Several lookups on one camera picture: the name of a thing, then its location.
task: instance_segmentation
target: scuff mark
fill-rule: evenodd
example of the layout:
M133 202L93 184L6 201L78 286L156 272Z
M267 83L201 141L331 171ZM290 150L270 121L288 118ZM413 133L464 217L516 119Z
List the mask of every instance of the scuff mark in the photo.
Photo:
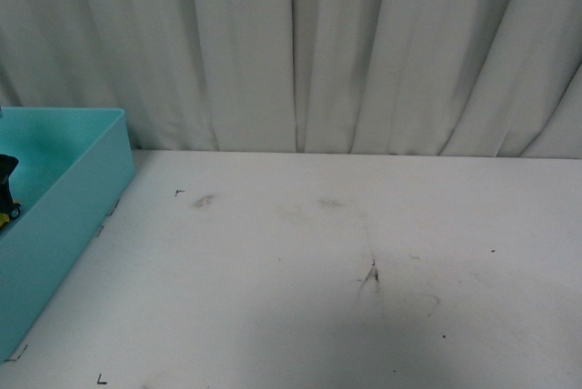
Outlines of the scuff mark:
M438 296L436 296L436 295L433 295L433 294L424 294L424 296L427 296L427 297L429 297L429 298L431 298L431 299L433 299L435 301L434 307L431 309L430 312L428 312L428 314L426 314L426 317L427 318L430 318L432 316L432 314L435 312L435 310L439 307L439 305L440 305L440 298Z
M372 267L368 271L366 277L364 278L364 281L361 281L360 279L358 279L358 281L362 282L359 290L357 291L358 297L359 297L360 293L362 292L364 285L371 279L376 280L376 283L380 284L380 274L378 273L378 268L376 267L376 259L372 259Z
M319 205L322 208L328 208L328 209L334 209L334 208L338 208L338 207L343 207L344 205L341 204L339 201L337 200L333 200L333 199L321 199L319 200Z
M364 291L364 288L366 287L366 284L370 284L370 283L374 283L375 286L373 290L371 290L370 292L373 292L374 295L376 296L376 304L379 306L379 311L382 317L385 316L385 306L384 306L384 297L382 295L382 291L380 289L381 284L380 284L380 273L378 271L378 267L376 265L376 258L372 257L372 266L370 267L370 270L368 271L366 277L364 278L364 280L358 279L358 282L360 282L360 286L357 289L357 295L356 295L356 302L359 303L360 302L360 298L361 295Z
M216 194L210 194L210 195L203 196L202 198L199 198L198 200L196 200L196 202L194 203L194 208L201 209L202 207L204 207L206 205L211 205L212 202L215 200L215 198L216 198Z
M314 229L313 219L299 204L277 204L272 209L273 213L283 222L298 227Z
M192 373L192 364L183 362L168 369L161 369L144 380L140 389L161 389L169 387L210 387L210 384Z
M482 284L484 284L484 285L486 285L486 286L489 286L489 287L493 287L493 286L491 285L491 283L489 283L489 282L488 282L488 280L487 280L487 279L485 279L485 278L483 278L483 277L481 276L481 274L480 274L480 273L478 273L478 272L475 272L475 271L472 271L472 272L471 272L471 275L473 275L473 278L475 278L475 280L477 280L479 283L482 283Z

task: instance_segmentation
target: yellow object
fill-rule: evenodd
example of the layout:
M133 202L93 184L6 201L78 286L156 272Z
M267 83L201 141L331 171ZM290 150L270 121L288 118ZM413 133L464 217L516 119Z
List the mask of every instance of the yellow object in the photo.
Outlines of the yellow object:
M0 228L4 227L10 222L9 214L0 214Z

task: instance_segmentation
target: curtain fold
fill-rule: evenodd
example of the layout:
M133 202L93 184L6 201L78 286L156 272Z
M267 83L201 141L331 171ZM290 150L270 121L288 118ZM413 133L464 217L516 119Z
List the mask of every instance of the curtain fold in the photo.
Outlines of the curtain fold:
M582 0L0 0L0 105L135 147L582 158Z

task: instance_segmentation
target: smudge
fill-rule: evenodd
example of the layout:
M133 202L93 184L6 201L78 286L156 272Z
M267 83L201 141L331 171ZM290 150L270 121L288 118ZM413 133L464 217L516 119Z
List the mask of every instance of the smudge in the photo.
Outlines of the smudge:
M286 223L309 229L314 227L310 215L298 204L278 204L273 208L273 213Z
M491 283L489 283L486 278L483 278L480 273L471 272L471 275L473 275L473 278L475 278L475 280L477 280L479 283L482 283L486 286L492 287Z
M215 194L203 196L202 198L196 200L196 202L194 203L194 208L201 209L206 205L211 205L215 198L216 198Z

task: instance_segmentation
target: black object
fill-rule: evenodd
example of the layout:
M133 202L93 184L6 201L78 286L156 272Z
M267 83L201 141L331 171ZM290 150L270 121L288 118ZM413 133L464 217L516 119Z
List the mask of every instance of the black object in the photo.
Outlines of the black object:
M7 214L10 219L20 216L20 204L12 199L8 183L8 177L17 165L17 158L11 155L0 155L0 214Z

